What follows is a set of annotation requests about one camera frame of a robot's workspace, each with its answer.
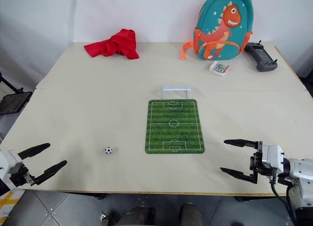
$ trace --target robotic arm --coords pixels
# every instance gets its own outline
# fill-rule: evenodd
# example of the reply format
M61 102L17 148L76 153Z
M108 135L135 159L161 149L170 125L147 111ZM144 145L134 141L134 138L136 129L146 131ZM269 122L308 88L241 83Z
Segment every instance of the robotic arm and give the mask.
M32 176L22 160L37 155L48 147L50 147L50 144L45 143L20 153L16 153L14 150L0 151L0 196L25 183L30 185L41 184L67 164L67 161L61 161L46 169L42 175Z
M258 182L258 174L267 176L273 193L285 205L295 226L313 225L313 159L286 159L279 145L264 145L262 141L228 139L224 143L256 149L250 158L252 174L221 167L221 170L237 179ZM287 186L287 202L276 192L275 184Z

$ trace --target soccer ball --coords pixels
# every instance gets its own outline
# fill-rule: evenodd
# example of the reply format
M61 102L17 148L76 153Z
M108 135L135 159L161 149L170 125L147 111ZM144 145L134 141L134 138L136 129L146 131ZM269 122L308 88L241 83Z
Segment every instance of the soccer ball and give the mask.
M111 154L113 152L113 149L108 147L105 149L105 151L106 151L106 154Z

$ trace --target remote controller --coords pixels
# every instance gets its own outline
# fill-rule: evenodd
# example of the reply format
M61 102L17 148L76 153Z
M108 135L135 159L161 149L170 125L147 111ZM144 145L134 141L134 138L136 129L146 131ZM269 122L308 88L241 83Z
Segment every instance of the remote controller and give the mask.
M249 52L255 61L258 63L257 69L260 72L272 71L277 68L277 59L273 59L264 50L264 46L259 43L248 43L245 47L245 51Z

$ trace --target green mat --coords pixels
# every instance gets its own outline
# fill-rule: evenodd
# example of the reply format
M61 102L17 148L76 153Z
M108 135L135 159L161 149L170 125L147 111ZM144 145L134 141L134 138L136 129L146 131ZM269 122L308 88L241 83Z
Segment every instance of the green mat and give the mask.
M151 100L146 153L201 154L204 144L196 100Z

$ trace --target beige table surface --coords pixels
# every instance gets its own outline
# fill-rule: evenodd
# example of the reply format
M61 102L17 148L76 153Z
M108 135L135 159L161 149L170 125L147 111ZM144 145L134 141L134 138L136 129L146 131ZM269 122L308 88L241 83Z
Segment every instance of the beige table surface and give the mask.
M228 61L231 69L224 77L207 72L209 63L192 53L185 62L171 59L168 48L175 50L177 44L142 44L143 64L121 56L86 57L78 49L82 45L74 44L61 56L0 146L18 151L51 143L25 159L33 175L68 161L33 189L261 196L271 194L265 177L255 185L219 170L248 174L254 151L225 145L225 139L263 140L280 144L288 158L313 157L312 98L271 43L271 55L280 57L277 70L257 72L253 60L242 54ZM171 67L165 68L166 62ZM198 102L203 154L145 153L148 101L161 99L162 81L191 87ZM183 98L181 93L170 96ZM107 146L114 149L111 155L104 153ZM283 193L285 188L278 184L277 190Z

